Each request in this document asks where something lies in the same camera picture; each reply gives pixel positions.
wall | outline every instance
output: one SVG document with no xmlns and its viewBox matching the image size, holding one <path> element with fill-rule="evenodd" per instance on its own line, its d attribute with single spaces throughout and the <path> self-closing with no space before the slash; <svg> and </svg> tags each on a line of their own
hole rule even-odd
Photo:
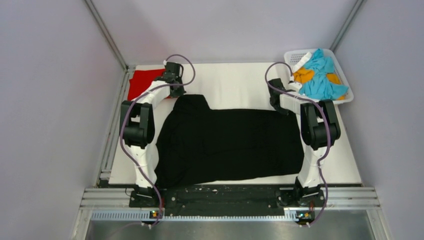
<svg viewBox="0 0 424 240">
<path fill-rule="evenodd" d="M 423 239 L 424 3 L 368 1 L 336 56 L 355 99 L 341 114 L 394 239 Z"/>
<path fill-rule="evenodd" d="M 355 0 L 93 0 L 130 64 L 271 62 L 329 48 Z"/>
<path fill-rule="evenodd" d="M 121 74 L 82 0 L 1 1 L 1 239 L 71 236 Z"/>
</svg>

yellow cloth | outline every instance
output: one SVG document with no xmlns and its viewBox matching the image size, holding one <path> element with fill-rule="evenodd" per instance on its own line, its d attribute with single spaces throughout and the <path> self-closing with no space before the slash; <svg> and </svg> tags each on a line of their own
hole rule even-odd
<svg viewBox="0 0 424 240">
<path fill-rule="evenodd" d="M 314 70 L 306 69 L 304 67 L 301 67 L 297 72 L 293 73 L 294 81 L 299 82 L 302 85 L 309 82 L 314 77 Z M 339 77 L 335 73 L 327 73 L 328 80 L 333 84 L 342 84 L 340 82 Z M 343 100 L 345 99 L 345 96 L 339 97 L 337 100 Z"/>
</svg>

folded red cloth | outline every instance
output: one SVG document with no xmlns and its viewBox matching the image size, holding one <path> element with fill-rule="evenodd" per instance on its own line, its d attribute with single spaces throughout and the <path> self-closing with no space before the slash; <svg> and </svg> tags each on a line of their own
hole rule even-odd
<svg viewBox="0 0 424 240">
<path fill-rule="evenodd" d="M 134 76 L 129 80 L 128 101 L 135 99 L 146 91 L 156 77 L 161 76 L 165 69 L 136 70 Z"/>
</svg>

plastic basket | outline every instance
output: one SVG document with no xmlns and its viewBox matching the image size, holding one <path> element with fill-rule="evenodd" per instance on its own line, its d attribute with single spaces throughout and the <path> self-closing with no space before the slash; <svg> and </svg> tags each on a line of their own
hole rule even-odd
<svg viewBox="0 0 424 240">
<path fill-rule="evenodd" d="M 317 48 L 288 51 L 284 54 L 284 61 L 286 63 L 290 64 L 290 65 L 295 65 L 301 60 L 301 58 L 305 54 L 307 54 L 308 52 L 311 52 L 313 54 L 316 50 L 317 50 Z M 334 105 L 351 102 L 354 99 L 354 93 L 352 92 L 351 86 L 349 86 L 348 80 L 346 79 L 346 76 L 343 73 L 339 62 L 337 61 L 336 56 L 329 49 L 322 49 L 322 50 L 324 52 L 324 56 L 326 56 L 326 57 L 328 56 L 328 57 L 332 58 L 332 60 L 334 62 L 334 73 L 337 75 L 338 79 L 340 79 L 340 82 L 343 85 L 349 87 L 346 94 L 344 95 L 344 99 L 333 101 Z"/>
</svg>

purple cable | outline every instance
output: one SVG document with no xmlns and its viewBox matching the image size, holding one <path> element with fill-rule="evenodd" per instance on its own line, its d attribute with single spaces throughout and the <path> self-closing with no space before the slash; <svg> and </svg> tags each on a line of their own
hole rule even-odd
<svg viewBox="0 0 424 240">
<path fill-rule="evenodd" d="M 192 62 L 187 58 L 187 57 L 185 57 L 185 56 L 183 56 L 183 55 L 181 55 L 181 54 L 172 54 L 172 55 L 170 55 L 168 58 L 166 58 L 166 61 L 168 61 L 170 58 L 172 58 L 172 57 L 181 57 L 181 58 L 183 58 L 183 59 L 185 59 L 189 64 L 190 64 L 190 66 L 191 66 L 191 68 L 193 69 L 193 77 L 192 77 L 192 79 L 189 81 L 189 82 L 187 82 L 187 83 L 182 83 L 182 84 L 180 84 L 180 83 L 172 83 L 172 84 L 163 84 L 163 85 L 159 85 L 159 86 L 156 86 L 156 87 L 154 87 L 154 88 L 152 88 L 152 89 L 150 89 L 150 92 L 152 92 L 152 91 L 155 91 L 155 90 L 157 90 L 157 89 L 160 89 L 160 88 L 162 88 L 162 87 L 182 87 L 182 86 L 186 86 L 186 85 L 189 85 L 189 84 L 191 84 L 194 80 L 195 80 L 195 77 L 196 77 L 196 70 L 195 70 L 195 67 L 193 66 L 193 64 L 192 64 Z M 140 96 L 138 96 L 136 99 L 134 99 L 133 101 L 132 101 L 132 103 L 131 103 L 131 105 L 129 106 L 129 108 L 128 108 L 128 111 L 126 112 L 126 114 L 125 114 L 125 118 L 124 118 L 124 120 L 123 120 L 123 126 L 122 126 L 122 128 L 121 128 L 121 130 L 120 130 L 120 132 L 119 132 L 119 137 L 120 137 L 120 140 L 119 140 L 119 144 L 120 144 L 120 147 L 122 148 L 122 150 L 123 150 L 123 152 L 129 157 L 129 159 L 131 159 L 131 161 L 137 166 L 137 169 L 140 171 L 140 173 L 141 173 L 141 175 L 146 179 L 146 181 L 153 187 L 153 189 L 154 189 L 154 191 L 156 192 L 156 194 L 157 194 L 157 197 L 159 198 L 159 214 L 158 214 L 158 216 L 157 216 L 157 218 L 156 218 L 156 221 L 152 224 L 152 226 L 155 226 L 156 224 L 158 224 L 158 222 L 159 222 L 159 219 L 162 217 L 162 197 L 161 197 L 161 194 L 159 193 L 159 189 L 155 186 L 155 184 L 146 176 L 146 174 L 143 172 L 143 170 L 142 170 L 142 168 L 141 168 L 141 166 L 139 165 L 139 163 L 133 158 L 133 156 L 131 156 L 131 154 L 129 154 L 128 152 L 127 152 L 127 150 L 124 148 L 124 139 L 123 139 L 123 135 L 124 135 L 124 128 L 125 128 L 125 123 L 128 121 L 128 119 L 129 119 L 129 117 L 130 117 L 130 112 L 131 112 L 131 110 L 133 109 L 133 107 L 134 107 L 134 105 L 136 104 L 136 102 L 138 101 L 138 100 L 140 100 L 141 98 L 143 98 L 144 96 L 146 96 L 147 94 L 149 94 L 149 92 L 145 92 L 145 93 L 143 93 L 143 94 L 141 94 Z"/>
<path fill-rule="evenodd" d="M 309 99 L 309 98 L 303 98 L 303 97 L 295 96 L 295 95 L 293 95 L 293 94 L 291 94 L 291 93 L 288 93 L 288 92 L 282 91 L 282 90 L 280 90 L 280 89 L 278 89 L 278 88 L 276 88 L 276 87 L 272 86 L 272 85 L 268 82 L 268 78 L 267 78 L 268 72 L 270 71 L 270 69 L 271 69 L 274 65 L 277 65 L 277 64 L 284 64 L 284 65 L 286 65 L 286 66 L 288 67 L 288 69 L 290 70 L 290 76 L 293 76 L 292 68 L 291 68 L 291 67 L 290 67 L 287 63 L 282 62 L 282 61 L 274 62 L 273 64 L 271 64 L 271 65 L 268 67 L 268 69 L 267 69 L 267 70 L 266 70 L 266 72 L 265 72 L 265 82 L 266 82 L 266 84 L 268 85 L 268 87 L 270 87 L 270 88 L 274 89 L 275 91 L 277 91 L 277 92 L 279 92 L 279 93 L 282 93 L 282 94 L 288 95 L 288 96 L 290 96 L 290 97 L 292 97 L 292 98 L 296 98 L 296 99 L 299 99 L 299 100 L 302 100 L 302 101 L 306 101 L 306 102 L 309 102 L 309 103 L 313 104 L 313 105 L 314 105 L 314 106 L 318 109 L 319 114 L 321 114 L 322 120 L 324 121 L 325 133 L 326 133 L 326 135 L 327 135 L 327 149 L 325 150 L 324 155 L 318 159 L 318 161 L 317 161 L 317 165 L 318 165 L 318 172 L 319 172 L 319 176 L 321 177 L 322 182 L 324 183 L 324 187 L 325 187 L 325 200 L 324 200 L 324 204 L 322 205 L 322 208 L 321 208 L 321 210 L 319 211 L 318 215 L 316 216 L 315 220 L 313 220 L 313 221 L 309 224 L 309 226 L 312 226 L 312 225 L 314 225 L 314 224 L 317 222 L 317 220 L 318 220 L 318 219 L 320 219 L 320 218 L 321 218 L 321 216 L 323 215 L 324 209 L 326 208 L 326 206 L 327 206 L 327 201 L 328 201 L 328 199 L 329 199 L 329 186 L 327 185 L 327 182 L 326 182 L 326 180 L 324 179 L 323 171 L 321 170 L 321 161 L 322 161 L 322 160 L 324 160 L 324 159 L 327 157 L 327 155 L 329 154 L 329 152 L 330 152 L 330 147 L 331 147 L 330 128 L 329 128 L 329 124 L 328 124 L 328 122 L 327 122 L 327 118 L 326 118 L 326 116 L 325 116 L 325 114 L 324 114 L 324 111 L 323 111 L 323 109 L 320 107 L 320 105 L 318 105 L 318 103 L 316 103 L 315 101 L 313 101 L 313 100 L 311 100 L 311 99 Z"/>
</svg>

